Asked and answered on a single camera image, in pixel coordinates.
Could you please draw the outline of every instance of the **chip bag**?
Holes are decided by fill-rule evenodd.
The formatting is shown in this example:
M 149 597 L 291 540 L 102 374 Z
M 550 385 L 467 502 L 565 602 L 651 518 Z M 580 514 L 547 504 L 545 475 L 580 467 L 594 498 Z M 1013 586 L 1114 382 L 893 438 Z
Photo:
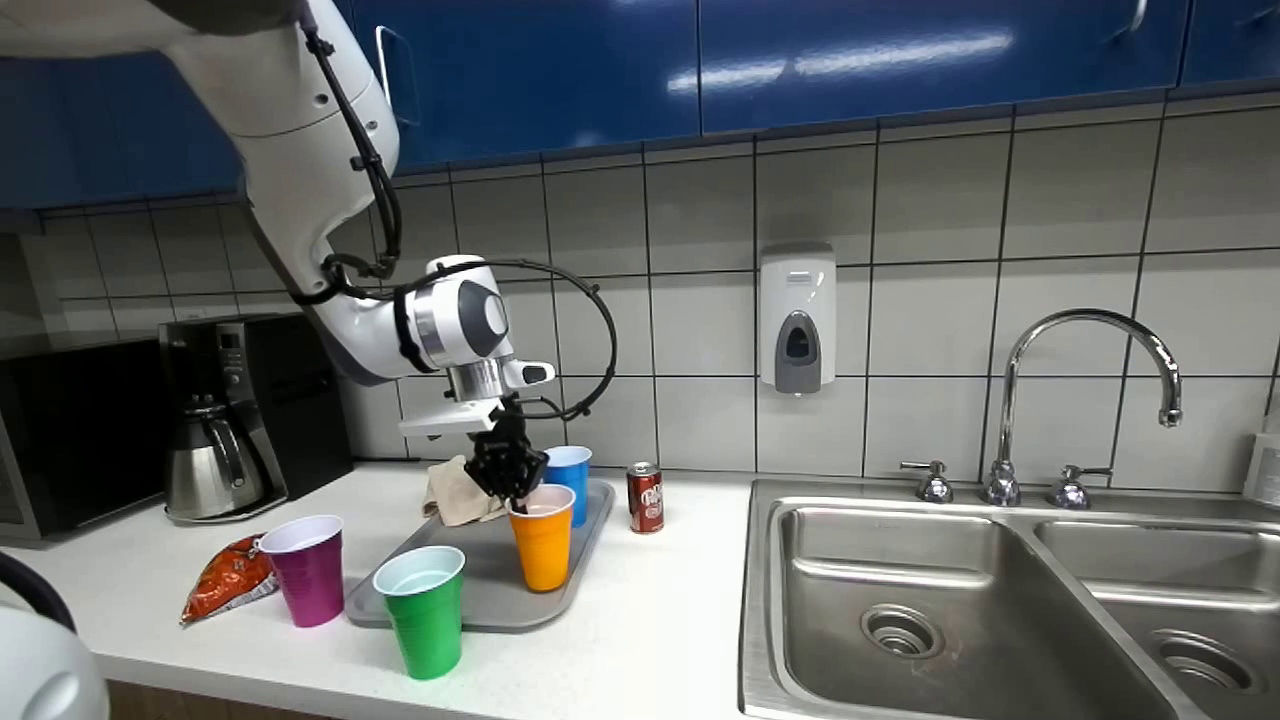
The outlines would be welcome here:
M 228 607 L 241 607 L 249 602 L 273 597 L 280 586 L 273 577 L 273 560 L 262 552 L 255 552 L 259 538 L 245 538 L 228 548 L 220 548 L 182 607 L 182 629 L 198 623 L 207 617 L 220 617 Z

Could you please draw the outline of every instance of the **cabinet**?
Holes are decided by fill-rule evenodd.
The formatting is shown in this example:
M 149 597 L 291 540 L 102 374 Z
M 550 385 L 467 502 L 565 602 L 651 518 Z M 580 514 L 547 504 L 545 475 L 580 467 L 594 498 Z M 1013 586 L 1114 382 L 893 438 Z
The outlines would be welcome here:
M 697 0 L 343 0 L 384 35 L 401 168 L 697 138 Z
M 701 0 L 706 133 L 1167 91 L 1188 0 Z
M 235 190 L 235 150 L 165 57 L 4 62 L 0 101 L 0 207 Z
M 1280 81 L 1280 3 L 1275 0 L 1195 0 L 1188 29 L 1182 86 L 1261 86 Z

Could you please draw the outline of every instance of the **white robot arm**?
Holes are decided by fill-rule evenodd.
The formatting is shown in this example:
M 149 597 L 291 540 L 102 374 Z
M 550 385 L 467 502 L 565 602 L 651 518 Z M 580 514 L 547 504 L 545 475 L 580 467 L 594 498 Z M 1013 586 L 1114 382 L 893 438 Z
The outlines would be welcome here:
M 557 368 L 511 361 L 492 267 L 441 255 L 421 283 L 372 297 L 361 279 L 347 283 L 352 267 L 389 278 L 396 255 L 361 263 L 328 243 L 368 204 L 396 224 L 396 199 L 384 191 L 401 154 L 393 108 L 333 0 L 0 0 L 0 57 L 113 51 L 165 51 L 228 133 L 259 240 L 343 374 L 448 374 L 456 406 L 407 422 L 403 433 L 473 433 L 467 473 L 479 489 L 525 498 L 534 467 L 514 467 L 505 449 L 525 444 L 511 394 L 550 382 Z

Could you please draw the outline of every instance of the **white countertop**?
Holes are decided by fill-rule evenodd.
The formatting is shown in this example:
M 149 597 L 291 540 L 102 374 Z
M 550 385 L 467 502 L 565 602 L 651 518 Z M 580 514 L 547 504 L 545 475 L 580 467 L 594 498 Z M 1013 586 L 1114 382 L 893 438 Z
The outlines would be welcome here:
M 52 548 L 4 552 L 65 594 L 109 680 L 361 720 L 740 718 L 749 486 L 666 475 L 666 528 L 657 538 L 627 528 L 618 489 L 577 606 L 534 633 L 463 633 L 463 662 L 444 680 L 407 680 L 389 629 L 291 629 L 280 597 L 180 629 L 182 597 L 223 545 L 339 514 L 343 577 L 364 580 L 421 528 L 421 498 L 424 467 L 368 466 L 249 525 L 173 528 L 144 510 Z

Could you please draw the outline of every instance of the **green cup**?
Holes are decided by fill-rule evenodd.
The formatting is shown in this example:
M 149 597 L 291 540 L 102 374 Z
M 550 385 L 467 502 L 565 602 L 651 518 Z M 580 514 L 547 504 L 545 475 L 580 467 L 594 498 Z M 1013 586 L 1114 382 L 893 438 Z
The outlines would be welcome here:
M 407 678 L 451 673 L 463 658 L 463 552 L 451 545 L 411 548 L 377 567 L 372 589 L 393 614 Z

